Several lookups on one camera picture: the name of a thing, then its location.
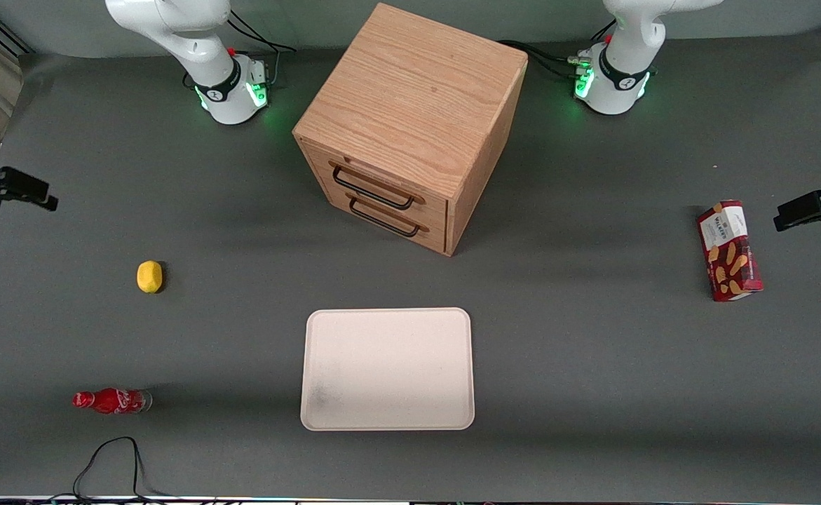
white tray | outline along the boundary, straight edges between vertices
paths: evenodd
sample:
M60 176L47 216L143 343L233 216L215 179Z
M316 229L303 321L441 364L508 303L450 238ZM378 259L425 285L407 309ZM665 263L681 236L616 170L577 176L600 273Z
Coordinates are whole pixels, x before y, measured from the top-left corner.
M320 310L308 318L305 428L465 429L474 416L472 332L463 309Z

gray table surface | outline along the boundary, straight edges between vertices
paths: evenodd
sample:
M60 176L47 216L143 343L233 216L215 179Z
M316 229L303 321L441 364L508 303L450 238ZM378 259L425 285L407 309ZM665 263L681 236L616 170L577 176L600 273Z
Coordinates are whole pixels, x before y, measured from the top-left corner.
M821 503L821 224L772 223L821 188L821 32L671 41L621 117L531 65L454 258L327 205L291 128L338 57L284 57L236 127L173 58L28 60L0 164L61 204L0 213L0 494L67 491L132 435L189 495ZM766 282L733 304L693 223L723 198ZM147 259L161 295L135 287ZM445 306L472 316L471 428L302 427L310 313ZM157 406L70 406L110 384ZM109 448L84 492L127 494L130 458Z

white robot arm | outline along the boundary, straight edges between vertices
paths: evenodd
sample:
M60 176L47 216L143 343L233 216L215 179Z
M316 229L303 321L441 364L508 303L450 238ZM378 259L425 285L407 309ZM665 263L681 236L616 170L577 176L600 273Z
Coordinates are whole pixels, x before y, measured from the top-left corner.
M723 0L603 0L616 17L609 44L598 42L579 52L586 70L576 84L576 97L603 114L621 114L644 95L648 71L666 41L666 26L659 17L668 13L698 11Z
M118 25L170 51L196 84L202 106L223 124L247 121L266 105L262 62L230 55L212 29L230 16L229 0L105 0ZM202 32L183 36L184 32Z

yellow lemon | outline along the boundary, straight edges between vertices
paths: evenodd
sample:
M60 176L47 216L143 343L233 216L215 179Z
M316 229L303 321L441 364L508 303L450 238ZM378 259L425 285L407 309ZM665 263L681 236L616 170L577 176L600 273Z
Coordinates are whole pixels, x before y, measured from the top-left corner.
M135 283L139 285L140 290L147 293L157 293L161 289L163 279L159 262L144 262L135 273Z

drawer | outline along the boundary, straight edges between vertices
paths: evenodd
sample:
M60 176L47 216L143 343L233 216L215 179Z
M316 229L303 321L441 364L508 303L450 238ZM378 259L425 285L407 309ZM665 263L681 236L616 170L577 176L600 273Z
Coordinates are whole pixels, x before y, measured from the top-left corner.
M443 222L431 225L417 223L406 215L397 214L392 208L368 201L351 191L330 193L330 202L334 207L351 213L376 227L403 236L437 253L445 253L445 224Z
M345 156L327 152L309 143L305 147L317 179L330 198L347 191L416 223L437 227L445 225L448 203L444 198L418 189L401 187L400 183L388 182L356 160L347 160Z

